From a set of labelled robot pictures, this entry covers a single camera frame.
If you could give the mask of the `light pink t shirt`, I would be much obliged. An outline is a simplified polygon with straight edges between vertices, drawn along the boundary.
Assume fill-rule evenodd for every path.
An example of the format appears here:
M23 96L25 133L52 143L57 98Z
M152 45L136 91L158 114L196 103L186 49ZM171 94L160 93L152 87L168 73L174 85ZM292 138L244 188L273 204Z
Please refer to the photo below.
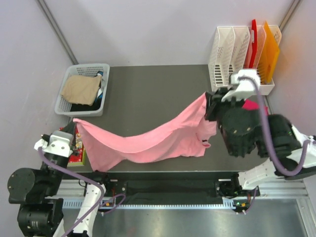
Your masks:
M177 117L159 127L130 137L103 130L75 118L81 140L94 171L106 172L123 160L150 163L176 157L202 157L216 135L216 122L204 118L206 95L202 94Z

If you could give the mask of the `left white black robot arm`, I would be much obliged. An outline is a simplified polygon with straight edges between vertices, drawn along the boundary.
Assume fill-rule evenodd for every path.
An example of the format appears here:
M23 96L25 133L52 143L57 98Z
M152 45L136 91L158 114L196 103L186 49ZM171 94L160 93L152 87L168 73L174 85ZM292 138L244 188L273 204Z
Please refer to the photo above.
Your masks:
M9 202L21 210L39 206L56 195L62 177L82 176L67 169L75 135L80 134L91 167L108 171L123 160L151 163L176 157L201 157L216 134L216 115L228 107L242 107L243 99L226 97L225 90L206 92L171 121L141 135L121 137L75 118L62 130L44 135L35 145L43 158L41 169L20 168L8 180Z

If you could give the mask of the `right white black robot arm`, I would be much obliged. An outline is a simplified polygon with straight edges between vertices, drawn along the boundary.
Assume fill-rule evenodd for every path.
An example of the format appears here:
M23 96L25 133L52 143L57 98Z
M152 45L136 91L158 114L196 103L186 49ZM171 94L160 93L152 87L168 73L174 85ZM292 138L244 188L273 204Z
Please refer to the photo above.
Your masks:
M268 181L285 179L298 180L315 175L316 173L316 138L301 132L282 115L267 115L272 148L278 162L287 171L298 167L301 155L305 160L300 171L295 175L281 173L268 154L264 141L263 125L259 110L230 108L220 112L217 125L223 137L228 154L233 157L244 157L257 149L258 156L266 161L250 170L239 172L231 177L230 182L220 185L224 194L234 193L243 195L260 184Z

